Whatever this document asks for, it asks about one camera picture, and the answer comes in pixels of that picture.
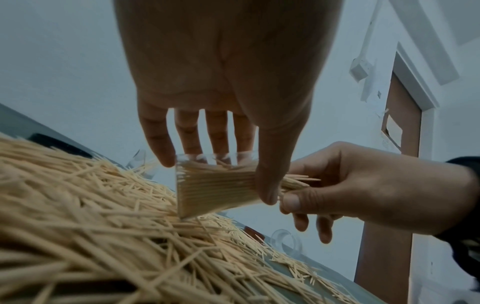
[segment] bundle of toothpicks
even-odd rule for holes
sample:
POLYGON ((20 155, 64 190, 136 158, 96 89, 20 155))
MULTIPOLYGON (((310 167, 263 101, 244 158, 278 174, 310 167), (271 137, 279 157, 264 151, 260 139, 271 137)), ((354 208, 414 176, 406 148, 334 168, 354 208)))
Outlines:
POLYGON ((357 303, 227 218, 181 221, 141 172, 0 137, 1 303, 292 303, 278 287, 329 302, 307 282, 357 303))

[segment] dark sleeve cuff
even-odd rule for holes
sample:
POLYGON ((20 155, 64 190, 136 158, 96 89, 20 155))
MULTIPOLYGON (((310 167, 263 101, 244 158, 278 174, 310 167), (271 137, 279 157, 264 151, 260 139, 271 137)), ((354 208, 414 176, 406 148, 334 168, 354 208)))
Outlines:
MULTIPOLYGON (((448 163, 470 168, 480 182, 480 157, 460 157, 448 163)), ((465 272, 480 279, 480 198, 462 222, 436 237, 450 244, 453 259, 465 272)))

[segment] white door frame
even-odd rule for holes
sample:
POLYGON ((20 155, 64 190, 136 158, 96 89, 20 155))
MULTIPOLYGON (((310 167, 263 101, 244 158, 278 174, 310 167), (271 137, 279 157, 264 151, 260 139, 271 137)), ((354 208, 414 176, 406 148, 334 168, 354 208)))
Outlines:
MULTIPOLYGON (((393 73, 422 110, 418 157, 432 160, 435 109, 440 105, 401 43, 397 45, 393 73)), ((417 302, 420 291, 419 286, 413 282, 418 281, 416 279, 419 277, 427 277, 430 271, 428 265, 429 238, 430 236, 418 234, 414 234, 412 238, 409 303, 417 302)))

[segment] door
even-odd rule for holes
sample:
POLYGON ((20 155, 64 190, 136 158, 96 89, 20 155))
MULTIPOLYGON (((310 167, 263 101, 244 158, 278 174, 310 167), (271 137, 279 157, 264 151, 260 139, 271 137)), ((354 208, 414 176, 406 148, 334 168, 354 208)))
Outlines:
MULTIPOLYGON (((402 130, 401 153, 418 157, 422 111, 395 74, 386 108, 382 131, 390 115, 402 130)), ((365 223, 354 282, 388 304, 407 304, 411 250, 411 233, 365 223)))

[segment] ceiling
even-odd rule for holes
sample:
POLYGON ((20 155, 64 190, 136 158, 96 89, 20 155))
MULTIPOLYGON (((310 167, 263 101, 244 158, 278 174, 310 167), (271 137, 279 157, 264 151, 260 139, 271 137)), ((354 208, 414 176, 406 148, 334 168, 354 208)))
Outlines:
POLYGON ((480 0, 437 0, 458 45, 480 37, 480 0))

